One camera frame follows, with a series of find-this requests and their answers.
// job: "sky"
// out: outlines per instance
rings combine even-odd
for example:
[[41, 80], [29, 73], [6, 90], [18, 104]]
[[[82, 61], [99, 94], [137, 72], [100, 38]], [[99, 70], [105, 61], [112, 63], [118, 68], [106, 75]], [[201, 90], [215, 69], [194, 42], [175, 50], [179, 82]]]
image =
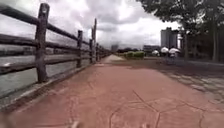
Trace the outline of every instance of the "sky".
[[[51, 24], [73, 34], [77, 34], [78, 29], [83, 30], [86, 40], [91, 37], [91, 27], [97, 18], [97, 42], [107, 47], [111, 44], [135, 48], [160, 45], [161, 29], [179, 26], [145, 13], [136, 0], [0, 0], [35, 17], [42, 2], [50, 5]], [[0, 33], [32, 38], [35, 26], [0, 15]], [[52, 32], [47, 33], [47, 38], [50, 41], [65, 39]]]

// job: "walkway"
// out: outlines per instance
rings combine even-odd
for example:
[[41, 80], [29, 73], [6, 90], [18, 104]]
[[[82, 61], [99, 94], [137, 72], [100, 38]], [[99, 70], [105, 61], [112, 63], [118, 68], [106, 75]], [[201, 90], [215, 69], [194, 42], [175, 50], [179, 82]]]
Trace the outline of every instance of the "walkway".
[[106, 58], [12, 114], [18, 128], [223, 128], [224, 109], [158, 70]]

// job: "green tree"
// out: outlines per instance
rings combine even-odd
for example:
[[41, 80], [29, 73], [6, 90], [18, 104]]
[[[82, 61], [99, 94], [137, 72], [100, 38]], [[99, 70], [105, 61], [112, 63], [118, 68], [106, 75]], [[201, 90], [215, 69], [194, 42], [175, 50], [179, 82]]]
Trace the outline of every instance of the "green tree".
[[148, 13], [159, 17], [163, 22], [178, 22], [184, 28], [185, 58], [188, 58], [186, 33], [195, 29], [201, 13], [202, 0], [137, 0]]
[[204, 24], [211, 26], [213, 36], [213, 61], [219, 59], [219, 40], [218, 40], [218, 27], [223, 25], [224, 22], [224, 6], [222, 0], [204, 0], [203, 8], [201, 9], [204, 16]]
[[[148, 13], [162, 21], [176, 21], [190, 34], [211, 32], [213, 37], [213, 60], [218, 60], [218, 27], [224, 22], [223, 0], [137, 0]], [[187, 57], [185, 40], [185, 57]]]

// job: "foliage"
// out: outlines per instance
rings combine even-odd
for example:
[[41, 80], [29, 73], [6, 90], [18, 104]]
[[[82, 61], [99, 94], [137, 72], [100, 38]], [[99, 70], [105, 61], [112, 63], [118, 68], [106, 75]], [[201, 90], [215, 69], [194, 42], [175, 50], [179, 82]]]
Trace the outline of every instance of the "foliage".
[[136, 52], [136, 51], [138, 51], [138, 49], [136, 49], [136, 48], [124, 48], [124, 49], [118, 49], [118, 53], [126, 53], [126, 52], [129, 52], [129, 51], [133, 51], [133, 52]]
[[133, 57], [134, 57], [134, 58], [144, 58], [144, 56], [145, 56], [145, 53], [142, 52], [142, 51], [134, 52], [134, 53], [133, 53]]
[[126, 52], [123, 54], [125, 58], [127, 59], [142, 59], [145, 56], [145, 53], [142, 51], [137, 51], [137, 52]]

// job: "tall building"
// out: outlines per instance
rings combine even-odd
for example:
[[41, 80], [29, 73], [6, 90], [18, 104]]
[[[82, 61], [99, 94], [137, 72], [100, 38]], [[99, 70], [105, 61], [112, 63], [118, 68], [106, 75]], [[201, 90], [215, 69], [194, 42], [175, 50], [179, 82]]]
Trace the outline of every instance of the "tall building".
[[171, 28], [161, 30], [161, 47], [178, 48], [178, 33]]
[[118, 47], [119, 47], [119, 46], [118, 46], [117, 44], [112, 45], [112, 46], [111, 46], [111, 51], [114, 52], [114, 53], [116, 53], [117, 50], [118, 50]]

